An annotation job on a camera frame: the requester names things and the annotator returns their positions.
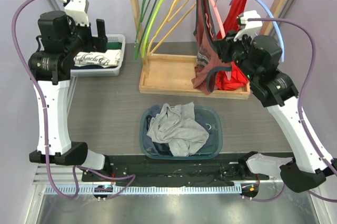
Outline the maroon tank top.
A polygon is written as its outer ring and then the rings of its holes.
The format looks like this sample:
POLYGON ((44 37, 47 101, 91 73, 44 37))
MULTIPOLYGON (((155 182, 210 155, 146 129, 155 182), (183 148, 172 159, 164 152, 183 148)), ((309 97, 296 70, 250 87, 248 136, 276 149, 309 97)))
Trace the maroon tank top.
POLYGON ((214 45, 216 33, 211 14, 209 0, 196 0, 196 23, 193 33, 197 44, 197 60, 194 66, 195 77, 192 79, 193 88, 209 95, 216 87, 216 73, 213 68, 225 72, 231 77, 232 64, 219 59, 214 45))

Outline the lime green hanger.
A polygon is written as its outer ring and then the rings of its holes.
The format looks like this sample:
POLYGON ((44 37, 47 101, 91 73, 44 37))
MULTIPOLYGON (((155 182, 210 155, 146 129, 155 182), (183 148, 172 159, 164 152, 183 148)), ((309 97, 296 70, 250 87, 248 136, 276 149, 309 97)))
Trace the lime green hanger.
POLYGON ((150 22, 147 25, 147 29, 146 29, 146 33, 145 33, 145 38, 143 39, 143 46, 142 46, 142 51, 141 51, 141 55, 142 55, 143 59, 145 58, 146 50, 149 47, 149 36, 150 36, 151 30, 152 30, 154 21, 155 21, 155 19, 157 17, 157 14, 158 14, 158 12, 159 12, 159 10, 160 10, 163 2, 164 2, 164 0, 159 0, 156 3, 155 9, 154 9, 153 13, 151 14, 150 22))

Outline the grey tank top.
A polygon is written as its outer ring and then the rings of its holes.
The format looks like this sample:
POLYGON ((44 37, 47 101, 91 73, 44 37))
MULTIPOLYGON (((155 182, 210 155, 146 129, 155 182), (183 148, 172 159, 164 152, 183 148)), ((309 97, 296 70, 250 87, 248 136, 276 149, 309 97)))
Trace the grey tank top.
POLYGON ((173 156, 187 157, 197 153, 209 133, 195 120, 194 103, 170 106, 164 104, 150 121, 147 136, 157 144, 168 144, 173 156))

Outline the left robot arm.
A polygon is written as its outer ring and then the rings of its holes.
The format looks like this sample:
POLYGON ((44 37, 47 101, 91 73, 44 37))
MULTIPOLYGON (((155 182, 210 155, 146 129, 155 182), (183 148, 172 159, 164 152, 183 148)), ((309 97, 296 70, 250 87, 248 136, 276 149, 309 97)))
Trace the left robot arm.
POLYGON ((64 11, 51 11, 38 19, 43 49, 28 60, 38 102, 39 142, 29 154, 30 162, 50 162, 94 170, 100 181, 111 178, 109 157, 89 150, 87 143, 70 140, 67 125, 67 97, 74 58, 79 52, 105 52, 105 22, 97 19, 97 36, 91 25, 81 23, 64 11))

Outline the pink hanger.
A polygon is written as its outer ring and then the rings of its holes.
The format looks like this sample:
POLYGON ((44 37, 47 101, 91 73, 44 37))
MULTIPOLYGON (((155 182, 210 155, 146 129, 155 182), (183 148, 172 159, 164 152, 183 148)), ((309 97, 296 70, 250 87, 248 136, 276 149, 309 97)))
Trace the pink hanger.
POLYGON ((223 27, 223 22, 222 22, 221 16, 219 14, 219 10, 218 10, 218 8, 216 6, 216 2, 215 2, 215 0, 209 0, 209 2, 211 3, 211 6, 213 8, 213 12, 214 12, 215 17, 216 17, 216 21, 217 21, 217 23, 219 25, 221 39, 223 39, 225 37, 226 33, 225 33, 225 29, 223 27))

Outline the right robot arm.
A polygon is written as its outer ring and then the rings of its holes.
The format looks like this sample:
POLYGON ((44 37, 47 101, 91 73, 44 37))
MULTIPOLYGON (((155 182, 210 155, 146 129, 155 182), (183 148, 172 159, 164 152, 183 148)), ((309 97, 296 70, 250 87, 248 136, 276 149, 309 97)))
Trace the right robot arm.
POLYGON ((219 58, 232 62, 247 77, 252 94, 274 117, 293 152, 292 158, 266 156, 252 151, 243 156, 238 173, 243 179, 255 174, 280 178, 294 192, 318 187, 333 174, 315 151, 304 130, 304 113, 299 113, 299 92, 292 79, 278 70, 282 48, 271 36, 229 31, 215 42, 219 58))

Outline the navy blue tank top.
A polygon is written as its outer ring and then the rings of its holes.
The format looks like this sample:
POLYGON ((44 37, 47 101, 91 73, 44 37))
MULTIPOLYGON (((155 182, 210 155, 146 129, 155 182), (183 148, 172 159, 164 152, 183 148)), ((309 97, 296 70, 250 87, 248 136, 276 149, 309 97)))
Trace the navy blue tank top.
POLYGON ((145 149, 155 148, 163 155, 167 147, 172 156, 187 157, 197 153, 207 142, 209 133, 192 118, 181 114, 157 114, 142 133, 145 149))

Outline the yellow hanger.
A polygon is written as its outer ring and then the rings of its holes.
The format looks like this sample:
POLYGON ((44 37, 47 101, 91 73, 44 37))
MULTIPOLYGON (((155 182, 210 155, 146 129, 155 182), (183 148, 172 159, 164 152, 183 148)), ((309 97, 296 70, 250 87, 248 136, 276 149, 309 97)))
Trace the yellow hanger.
POLYGON ((159 26, 159 28, 157 29, 155 35, 153 36, 153 38, 149 41, 149 47, 148 49, 151 48, 155 38, 157 37, 157 35, 159 34, 159 32, 162 30, 163 26, 166 24, 166 23, 169 23, 183 8, 184 6, 189 2, 189 0, 185 0, 185 3, 183 5, 180 6, 180 8, 178 8, 175 13, 173 13, 173 11, 175 10, 175 7, 176 5, 181 2, 182 0, 174 0, 172 5, 171 5, 171 8, 169 10, 169 12, 167 13, 165 19, 162 21, 161 25, 159 26))

